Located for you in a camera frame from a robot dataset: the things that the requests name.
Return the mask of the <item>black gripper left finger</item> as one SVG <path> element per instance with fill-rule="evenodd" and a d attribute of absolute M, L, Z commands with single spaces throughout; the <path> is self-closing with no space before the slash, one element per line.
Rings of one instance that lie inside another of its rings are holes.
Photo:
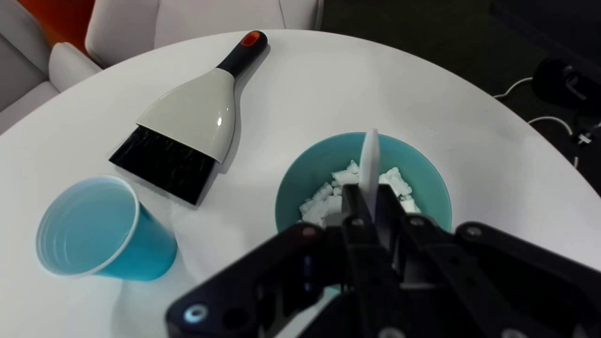
<path fill-rule="evenodd" d="M 372 263 L 375 254 L 375 227 L 357 184 L 341 190 L 341 233 L 351 263 Z"/>

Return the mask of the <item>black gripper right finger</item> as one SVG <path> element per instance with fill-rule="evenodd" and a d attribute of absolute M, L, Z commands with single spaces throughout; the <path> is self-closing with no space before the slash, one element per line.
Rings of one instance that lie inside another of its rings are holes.
<path fill-rule="evenodd" d="M 387 252 L 398 252 L 405 244 L 405 216 L 407 212 L 398 203 L 394 192 L 388 186 L 379 186 L 375 199 L 375 233 Z"/>

